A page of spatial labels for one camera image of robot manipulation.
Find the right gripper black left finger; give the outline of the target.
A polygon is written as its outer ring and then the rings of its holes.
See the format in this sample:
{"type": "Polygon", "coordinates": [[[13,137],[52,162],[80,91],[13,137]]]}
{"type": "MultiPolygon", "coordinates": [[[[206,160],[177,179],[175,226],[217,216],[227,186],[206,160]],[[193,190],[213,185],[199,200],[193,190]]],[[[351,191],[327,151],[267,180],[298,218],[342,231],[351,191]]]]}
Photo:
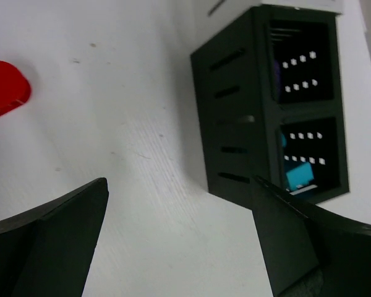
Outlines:
{"type": "Polygon", "coordinates": [[[108,204],[106,178],[0,221],[0,296],[82,296],[108,204]]]}

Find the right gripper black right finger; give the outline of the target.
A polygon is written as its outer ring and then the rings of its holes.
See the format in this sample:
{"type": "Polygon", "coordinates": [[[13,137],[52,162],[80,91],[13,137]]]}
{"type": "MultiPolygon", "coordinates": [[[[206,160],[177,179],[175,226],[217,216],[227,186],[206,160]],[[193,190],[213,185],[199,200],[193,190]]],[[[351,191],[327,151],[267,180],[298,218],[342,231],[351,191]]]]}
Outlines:
{"type": "Polygon", "coordinates": [[[252,213],[273,296],[371,296],[371,225],[255,176],[252,213]]]}

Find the blue rectangular lego brick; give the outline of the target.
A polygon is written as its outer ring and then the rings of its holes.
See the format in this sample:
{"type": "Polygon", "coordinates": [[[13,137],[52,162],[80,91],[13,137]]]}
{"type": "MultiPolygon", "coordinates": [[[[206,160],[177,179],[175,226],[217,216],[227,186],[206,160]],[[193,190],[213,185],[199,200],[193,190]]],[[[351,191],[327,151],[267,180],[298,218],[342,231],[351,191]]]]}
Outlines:
{"type": "Polygon", "coordinates": [[[311,181],[314,180],[312,165],[309,162],[301,163],[295,168],[287,170],[286,178],[288,182],[288,189],[291,192],[306,187],[311,181]]]}

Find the teal round lego piece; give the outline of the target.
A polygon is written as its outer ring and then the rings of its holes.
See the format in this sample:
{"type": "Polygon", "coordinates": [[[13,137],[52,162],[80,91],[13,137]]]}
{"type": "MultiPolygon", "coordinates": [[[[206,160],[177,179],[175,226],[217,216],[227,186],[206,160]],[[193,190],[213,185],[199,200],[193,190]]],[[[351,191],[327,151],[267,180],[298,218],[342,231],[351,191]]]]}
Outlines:
{"type": "Polygon", "coordinates": [[[282,148],[285,149],[287,144],[288,144],[288,141],[287,141],[286,136],[283,133],[281,133],[281,146],[282,146],[282,148]]]}

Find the red oval lego piece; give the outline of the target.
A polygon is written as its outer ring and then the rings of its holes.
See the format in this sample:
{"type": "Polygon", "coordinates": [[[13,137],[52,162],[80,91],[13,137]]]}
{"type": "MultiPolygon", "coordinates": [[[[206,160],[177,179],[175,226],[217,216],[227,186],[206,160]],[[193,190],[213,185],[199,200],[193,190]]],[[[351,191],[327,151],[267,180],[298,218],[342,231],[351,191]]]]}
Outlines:
{"type": "Polygon", "coordinates": [[[0,61],[0,117],[29,101],[32,87],[14,65],[0,61]]]}

